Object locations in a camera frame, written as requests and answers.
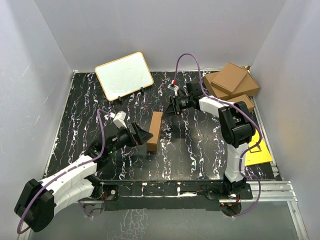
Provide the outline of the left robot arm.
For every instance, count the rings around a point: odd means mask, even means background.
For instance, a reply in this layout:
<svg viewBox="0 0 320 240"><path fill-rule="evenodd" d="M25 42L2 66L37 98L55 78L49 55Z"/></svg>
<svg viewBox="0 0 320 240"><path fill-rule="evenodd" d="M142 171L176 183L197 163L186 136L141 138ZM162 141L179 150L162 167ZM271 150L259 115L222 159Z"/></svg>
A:
<svg viewBox="0 0 320 240"><path fill-rule="evenodd" d="M89 197L99 199L104 188L94 174L107 164L108 157L123 147L143 145L153 137L135 122L131 125L133 132L124 126L108 126L72 164L42 180L29 180L14 208L20 217L17 233L25 232L23 224L34 232L40 232L59 211L74 202Z"/></svg>

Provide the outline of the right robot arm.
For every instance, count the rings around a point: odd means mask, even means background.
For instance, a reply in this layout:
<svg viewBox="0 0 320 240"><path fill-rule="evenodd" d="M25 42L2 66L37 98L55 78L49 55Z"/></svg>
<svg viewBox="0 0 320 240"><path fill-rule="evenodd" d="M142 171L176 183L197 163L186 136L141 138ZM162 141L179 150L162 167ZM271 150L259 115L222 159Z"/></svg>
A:
<svg viewBox="0 0 320 240"><path fill-rule="evenodd" d="M233 199L246 187L244 158L256 133L247 105L244 101L229 102L208 95L197 80L187 83L186 87L187 93L174 80L168 85L174 95L169 97L169 105L163 117L178 116L183 110L194 108L218 118L222 138L227 144L227 166L222 183L213 192Z"/></svg>

